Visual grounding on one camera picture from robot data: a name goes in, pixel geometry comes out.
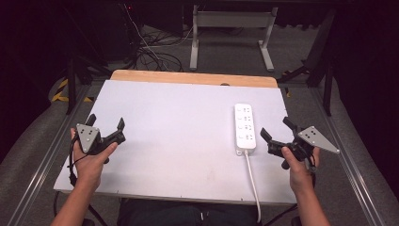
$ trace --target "metal stand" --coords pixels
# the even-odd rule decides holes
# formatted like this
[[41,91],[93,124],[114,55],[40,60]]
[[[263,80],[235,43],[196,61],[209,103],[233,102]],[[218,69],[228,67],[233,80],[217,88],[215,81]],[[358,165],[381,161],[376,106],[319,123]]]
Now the metal stand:
[[199,55],[199,26],[208,27],[267,27],[264,40],[259,40],[264,64],[269,72],[274,71],[273,63],[267,51],[267,43],[272,33],[273,24],[278,8],[271,12],[227,12],[227,11],[198,11],[198,6],[193,10],[193,43],[191,46],[190,70],[197,69]]
[[42,1],[41,6],[43,12],[46,13],[47,19],[52,21],[54,30],[61,43],[61,49],[69,59],[68,63],[68,89],[69,89],[69,106],[67,115],[70,114],[76,105],[76,84],[75,76],[77,76],[82,85],[89,85],[92,81],[91,72],[88,67],[97,70],[101,75],[110,77],[112,72],[106,67],[96,63],[93,59],[89,59],[84,51],[78,49],[75,37],[72,36],[71,31],[77,31],[83,40],[86,41],[86,36],[80,28],[71,21],[71,15],[64,8],[59,1]]
[[326,76],[325,94],[323,98],[323,106],[326,113],[331,116],[329,110],[331,87],[332,87],[332,56],[325,53],[325,45],[327,42],[329,30],[334,21],[336,9],[331,9],[326,15],[325,20],[322,22],[316,39],[313,42],[311,50],[309,51],[308,58],[303,63],[304,65],[291,73],[286,73],[282,78],[277,79],[278,83],[285,83],[298,75],[310,71],[310,76],[306,83],[309,87],[317,87]]

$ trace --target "hand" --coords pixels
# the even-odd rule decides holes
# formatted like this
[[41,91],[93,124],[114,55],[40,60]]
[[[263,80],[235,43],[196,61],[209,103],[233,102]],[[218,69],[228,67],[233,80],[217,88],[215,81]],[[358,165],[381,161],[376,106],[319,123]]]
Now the hand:
[[[281,152],[290,165],[290,186],[294,193],[297,195],[298,193],[313,191],[311,173],[306,169],[305,162],[296,160],[294,154],[287,147],[283,147]],[[313,156],[316,167],[319,165],[319,153],[320,149],[315,147]]]
[[[74,129],[71,129],[72,138],[74,137]],[[97,189],[101,182],[101,173],[105,160],[118,147],[118,143],[110,144],[104,151],[96,155],[88,155],[82,152],[78,141],[73,144],[73,162],[76,162],[77,182],[76,185]]]

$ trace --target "metal frame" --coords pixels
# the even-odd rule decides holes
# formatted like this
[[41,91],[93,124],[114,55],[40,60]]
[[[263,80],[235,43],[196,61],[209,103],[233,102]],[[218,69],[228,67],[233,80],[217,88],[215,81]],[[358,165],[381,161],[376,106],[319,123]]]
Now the metal frame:
[[227,11],[198,11],[198,6],[193,10],[193,43],[191,45],[190,70],[197,69],[199,55],[199,26],[208,27],[267,27],[263,40],[259,40],[263,61],[269,72],[274,71],[274,66],[267,50],[267,44],[272,33],[273,24],[277,17],[278,8],[271,12],[227,12]]

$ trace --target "power outlet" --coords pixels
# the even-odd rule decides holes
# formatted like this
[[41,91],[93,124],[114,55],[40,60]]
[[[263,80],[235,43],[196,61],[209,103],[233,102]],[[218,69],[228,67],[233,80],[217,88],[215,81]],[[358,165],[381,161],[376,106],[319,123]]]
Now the power outlet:
[[234,106],[235,119],[235,150],[238,155],[253,153],[256,148],[255,126],[251,105],[236,104]]

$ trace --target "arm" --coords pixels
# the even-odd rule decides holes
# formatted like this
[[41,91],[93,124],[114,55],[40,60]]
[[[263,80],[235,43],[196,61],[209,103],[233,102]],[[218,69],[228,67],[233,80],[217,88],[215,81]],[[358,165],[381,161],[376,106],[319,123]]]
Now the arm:
[[[297,161],[288,148],[284,147],[281,151],[290,165],[290,185],[296,196],[302,225],[329,225],[328,219],[314,192],[311,174],[306,170],[304,163]],[[320,149],[314,148],[313,156],[316,166],[319,163],[319,153]]]
[[117,143],[112,143],[103,152],[84,157],[85,154],[80,150],[79,144],[77,142],[73,144],[73,161],[84,158],[75,165],[78,177],[76,185],[52,225],[82,225],[91,197],[100,185],[104,161],[117,147]]

